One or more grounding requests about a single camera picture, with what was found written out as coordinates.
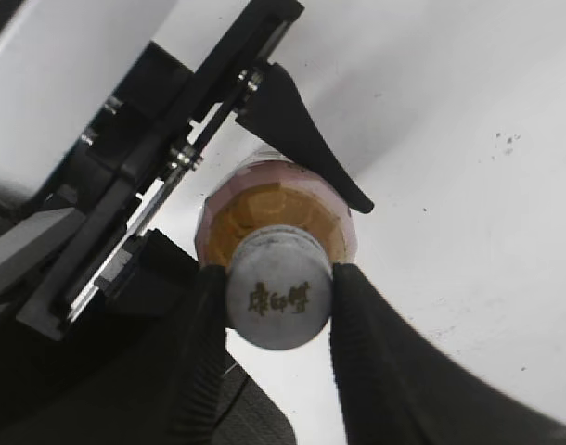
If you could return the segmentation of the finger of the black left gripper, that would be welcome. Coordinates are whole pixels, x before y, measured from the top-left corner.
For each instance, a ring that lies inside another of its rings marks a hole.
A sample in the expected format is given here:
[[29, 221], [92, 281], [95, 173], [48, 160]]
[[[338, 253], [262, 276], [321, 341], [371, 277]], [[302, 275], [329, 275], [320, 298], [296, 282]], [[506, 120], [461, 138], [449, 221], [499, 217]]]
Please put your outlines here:
[[259, 82], [236, 122], [292, 162], [319, 175], [351, 209], [370, 213], [373, 201], [328, 147], [289, 73], [276, 63], [261, 64], [256, 73]]

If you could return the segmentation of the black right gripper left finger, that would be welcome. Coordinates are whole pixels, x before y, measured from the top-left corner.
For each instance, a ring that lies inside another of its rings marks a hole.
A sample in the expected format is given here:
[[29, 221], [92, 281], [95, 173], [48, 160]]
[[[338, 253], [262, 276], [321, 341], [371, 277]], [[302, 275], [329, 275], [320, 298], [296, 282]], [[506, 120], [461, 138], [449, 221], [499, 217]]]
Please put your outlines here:
[[193, 291], [105, 377], [103, 444], [209, 444], [225, 367], [225, 269]]

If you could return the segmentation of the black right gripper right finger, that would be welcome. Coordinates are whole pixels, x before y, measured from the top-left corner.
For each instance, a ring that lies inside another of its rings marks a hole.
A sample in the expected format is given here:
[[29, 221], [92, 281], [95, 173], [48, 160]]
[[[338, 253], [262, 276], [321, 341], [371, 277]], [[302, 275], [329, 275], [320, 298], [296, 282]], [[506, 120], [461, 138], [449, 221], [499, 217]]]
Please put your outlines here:
[[333, 267], [330, 352], [350, 444], [566, 444], [566, 425], [453, 362], [354, 264]]

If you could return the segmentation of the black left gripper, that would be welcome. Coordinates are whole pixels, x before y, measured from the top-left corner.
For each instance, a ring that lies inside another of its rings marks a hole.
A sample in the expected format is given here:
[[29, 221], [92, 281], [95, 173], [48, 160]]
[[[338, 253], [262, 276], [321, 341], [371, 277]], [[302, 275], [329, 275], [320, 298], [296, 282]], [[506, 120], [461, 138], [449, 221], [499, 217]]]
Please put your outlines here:
[[196, 70], [154, 36], [171, 1], [0, 1], [0, 343], [155, 319], [198, 262], [149, 220], [302, 14], [251, 1]]

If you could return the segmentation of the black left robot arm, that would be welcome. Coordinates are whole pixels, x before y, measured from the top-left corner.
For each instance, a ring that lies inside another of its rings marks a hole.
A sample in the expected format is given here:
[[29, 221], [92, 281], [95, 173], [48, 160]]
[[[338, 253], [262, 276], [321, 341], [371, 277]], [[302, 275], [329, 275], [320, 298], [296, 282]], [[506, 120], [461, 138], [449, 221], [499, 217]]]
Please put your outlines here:
[[267, 58], [302, 14], [252, 1], [197, 70], [144, 39], [25, 202], [0, 195], [0, 443], [207, 443], [225, 360], [225, 275], [153, 238], [160, 270], [84, 315], [78, 293], [127, 237], [139, 194], [175, 183], [225, 118], [320, 174], [351, 209], [373, 202], [335, 159], [289, 76]]

